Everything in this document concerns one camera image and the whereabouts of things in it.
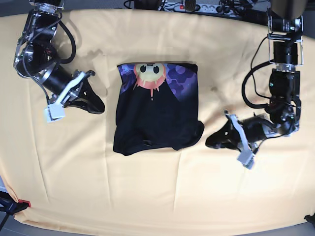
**purple graphic pattern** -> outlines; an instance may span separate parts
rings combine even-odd
[[[123,81],[120,94],[133,87],[136,76],[133,71],[135,63],[119,65],[118,69]],[[165,63],[166,81],[175,97],[182,101],[191,93],[196,92],[198,87],[197,74],[183,66]]]

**red clip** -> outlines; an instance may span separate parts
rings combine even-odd
[[[27,203],[27,204],[29,204],[29,207],[31,207],[31,203],[29,201],[19,199],[19,203]]]

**yellow tablecloth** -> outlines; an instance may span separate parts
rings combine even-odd
[[[15,219],[33,226],[102,236],[230,236],[290,226],[313,214],[315,203],[314,55],[304,40],[301,129],[266,141],[254,169],[238,152],[205,147],[226,122],[223,109],[249,118],[241,83],[267,28],[215,17],[136,10],[82,10],[64,14],[77,43],[67,70],[94,70],[89,79],[106,106],[102,115],[67,108],[46,123],[45,97],[13,69],[16,42],[26,15],[0,19],[0,175],[14,199],[32,207]],[[71,46],[59,28],[64,57]],[[255,64],[267,61],[264,43]],[[201,140],[132,156],[113,152],[121,86],[118,64],[190,61],[198,65]],[[256,73],[267,92],[272,66]],[[253,102],[252,81],[247,94]]]

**floor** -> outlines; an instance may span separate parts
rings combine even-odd
[[[78,234],[69,234],[51,230],[43,230],[32,226],[24,225],[13,219],[11,216],[5,224],[0,236],[84,236]],[[256,234],[242,236],[315,236],[315,229],[310,223],[304,223],[292,227],[278,230],[265,231]]]

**wrinkle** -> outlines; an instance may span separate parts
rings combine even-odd
[[[235,69],[235,72],[233,73],[233,78],[232,78],[232,80],[236,80],[236,79],[237,79],[237,75],[238,75],[239,72],[240,72],[240,68],[242,68],[242,67],[241,67],[241,63],[244,61],[243,59],[246,57],[245,51],[247,50],[247,46],[248,46],[249,42],[250,42],[250,37],[248,37],[247,40],[246,40],[246,42],[245,42],[244,48],[243,48],[243,50],[242,50],[241,57],[240,57],[240,59],[239,59],[239,61],[238,61],[238,64],[237,64],[236,69]]]
[[[44,179],[44,175],[43,175],[43,170],[42,170],[42,167],[41,167],[41,164],[40,164],[40,161],[39,161],[39,156],[38,156],[38,151],[37,151],[37,147],[36,147],[36,138],[35,138],[35,131],[34,131],[34,124],[33,124],[33,118],[32,118],[32,103],[31,103],[31,92],[30,92],[30,83],[28,83],[28,93],[29,93],[29,103],[30,103],[30,118],[31,118],[31,136],[32,136],[32,142],[33,142],[33,145],[34,145],[34,148],[35,148],[35,154],[36,154],[36,159],[37,159],[37,162],[38,162],[38,166],[39,166],[39,169],[40,169],[40,174],[41,174],[41,178],[42,178],[42,181],[43,181],[43,185],[44,185],[44,189],[45,189],[45,194],[46,194],[46,198],[49,202],[49,198],[48,198],[48,194],[47,194],[47,189],[46,189],[46,183],[45,183],[45,179]]]
[[[177,197],[177,187],[178,187],[178,173],[179,173],[179,165],[180,165],[180,162],[181,162],[182,154],[183,154],[183,150],[181,151],[181,153],[179,155],[179,158],[178,158],[176,181],[175,181],[175,193],[174,193],[174,201],[173,201],[173,213],[175,212],[175,204],[176,204],[176,197]]]
[[[297,189],[297,187],[299,185],[299,182],[301,180],[301,176],[302,176],[303,172],[305,171],[305,167],[306,167],[306,164],[307,164],[307,161],[308,161],[309,157],[310,157],[310,155],[307,155],[304,158],[302,165],[300,166],[299,172],[298,172],[298,174],[296,176],[296,180],[295,180],[294,186],[292,188],[291,198],[293,198],[293,196],[295,195],[296,189]]]
[[[104,161],[105,161],[105,171],[106,171],[106,178],[107,178],[107,186],[108,186],[108,191],[107,189],[105,189],[105,192],[107,192],[107,197],[108,197],[108,201],[109,201],[109,206],[110,208],[112,208],[112,197],[111,197],[111,191],[110,191],[110,181],[109,181],[109,174],[108,174],[108,162],[107,162],[107,158],[106,158],[106,119],[104,121],[105,125],[104,125],[104,133],[105,133],[105,140],[104,140]]]

